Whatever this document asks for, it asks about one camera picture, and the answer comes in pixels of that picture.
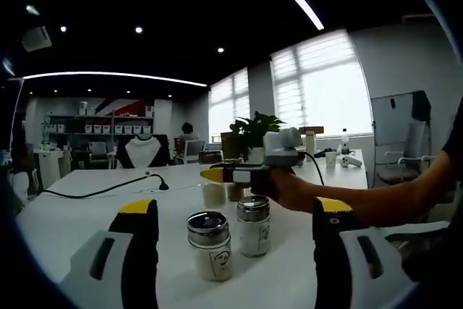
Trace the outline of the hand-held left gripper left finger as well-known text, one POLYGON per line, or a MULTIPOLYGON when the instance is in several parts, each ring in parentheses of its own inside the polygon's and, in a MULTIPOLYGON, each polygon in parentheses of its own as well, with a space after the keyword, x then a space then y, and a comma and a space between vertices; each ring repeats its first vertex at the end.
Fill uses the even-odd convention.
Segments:
POLYGON ((157 308, 158 240, 157 201, 127 204, 71 257, 61 290, 79 308, 157 308))

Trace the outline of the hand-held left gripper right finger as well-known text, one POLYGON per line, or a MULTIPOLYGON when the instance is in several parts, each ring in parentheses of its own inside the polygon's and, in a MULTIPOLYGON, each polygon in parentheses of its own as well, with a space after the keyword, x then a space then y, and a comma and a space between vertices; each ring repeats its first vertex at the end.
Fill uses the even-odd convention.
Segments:
POLYGON ((316 308, 395 308, 415 283, 381 229, 366 228, 339 200, 316 198, 316 308))

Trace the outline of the person's right hand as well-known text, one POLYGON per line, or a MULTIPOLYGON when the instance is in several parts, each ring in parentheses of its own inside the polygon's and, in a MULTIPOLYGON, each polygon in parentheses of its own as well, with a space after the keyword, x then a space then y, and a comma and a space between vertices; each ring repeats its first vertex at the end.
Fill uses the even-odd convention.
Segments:
POLYGON ((272 169, 271 188, 269 197, 280 206, 292 211, 313 213, 319 186, 283 169, 272 169))

